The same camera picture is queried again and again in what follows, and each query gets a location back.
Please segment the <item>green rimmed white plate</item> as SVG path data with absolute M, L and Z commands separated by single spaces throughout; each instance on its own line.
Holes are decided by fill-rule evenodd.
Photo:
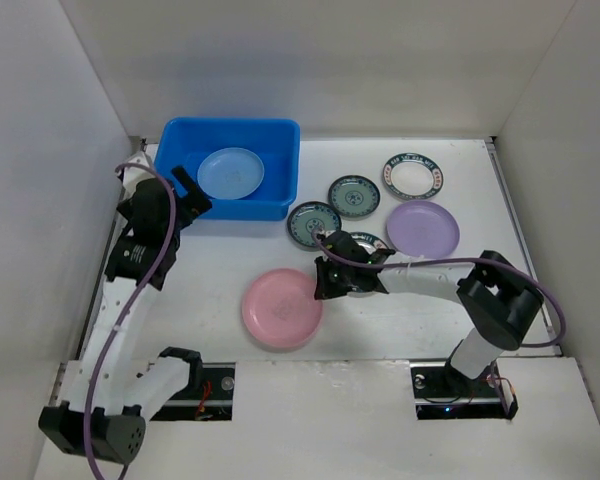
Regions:
M 444 174 L 432 159 L 418 153 L 401 153 L 387 160 L 382 169 L 385 187 L 401 200 L 427 200 L 444 186 Z
M 352 232 L 352 238 L 369 254 L 379 249 L 388 249 L 389 246 L 378 236 L 367 232 Z

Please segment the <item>light blue plate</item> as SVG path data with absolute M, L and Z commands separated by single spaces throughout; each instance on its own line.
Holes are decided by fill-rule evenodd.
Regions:
M 238 200 L 254 193 L 264 179 L 264 164 L 254 152 L 237 147 L 207 156 L 197 171 L 201 189 L 220 200 Z

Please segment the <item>pink plate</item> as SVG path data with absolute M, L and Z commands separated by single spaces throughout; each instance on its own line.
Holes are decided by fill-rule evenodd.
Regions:
M 323 304 L 314 298 L 316 282 L 290 268 L 270 270 L 255 279 L 241 302 L 243 324 L 260 344 L 292 350 L 309 342 L 320 329 Z

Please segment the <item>purple plate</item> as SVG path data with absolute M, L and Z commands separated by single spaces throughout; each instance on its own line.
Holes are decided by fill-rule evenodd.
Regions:
M 449 257 L 460 242 L 460 228 L 444 207 L 426 200 L 411 200 L 395 207 L 386 221 L 391 244 L 412 257 Z

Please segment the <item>teal patterned small plate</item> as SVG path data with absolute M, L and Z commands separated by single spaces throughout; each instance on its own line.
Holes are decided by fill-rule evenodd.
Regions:
M 330 205 L 320 201 L 304 202 L 296 206 L 286 221 L 287 232 L 298 245 L 315 249 L 313 233 L 340 230 L 342 219 Z
M 340 216 L 358 219 L 376 211 L 381 194 L 370 179 L 360 175 L 346 175 L 330 185 L 327 200 Z

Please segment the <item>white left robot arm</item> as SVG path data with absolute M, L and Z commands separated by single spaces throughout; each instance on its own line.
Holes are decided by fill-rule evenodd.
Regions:
M 129 198 L 117 206 L 127 224 L 107 260 L 99 313 L 79 372 L 57 405 L 42 409 L 38 427 L 56 447 L 128 467 L 147 423 L 174 395 L 198 393 L 205 381 L 197 351 L 168 347 L 136 378 L 132 354 L 149 310 L 176 261 L 180 232 L 211 208 L 181 167 L 167 180 L 143 164 L 117 167 Z

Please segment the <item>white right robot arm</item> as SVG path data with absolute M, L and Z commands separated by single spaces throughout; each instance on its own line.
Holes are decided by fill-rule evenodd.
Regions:
M 315 260 L 317 300 L 413 294 L 463 307 L 472 329 L 445 362 L 450 397 L 469 394 L 502 353 L 521 348 L 544 304 L 536 283 L 495 251 L 468 260 L 415 260 L 392 249 L 370 253 L 343 230 L 312 237 L 323 253 Z

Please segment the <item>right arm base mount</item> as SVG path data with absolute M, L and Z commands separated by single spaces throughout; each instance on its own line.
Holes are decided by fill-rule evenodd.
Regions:
M 495 362 L 476 379 L 441 361 L 411 363 L 410 376 L 418 420 L 511 421 L 519 410 L 515 389 Z

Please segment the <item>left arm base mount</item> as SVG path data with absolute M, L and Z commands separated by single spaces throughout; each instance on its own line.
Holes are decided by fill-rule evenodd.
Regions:
M 154 415 L 153 421 L 218 422 L 233 415 L 235 363 L 206 364 L 201 384 L 176 393 Z

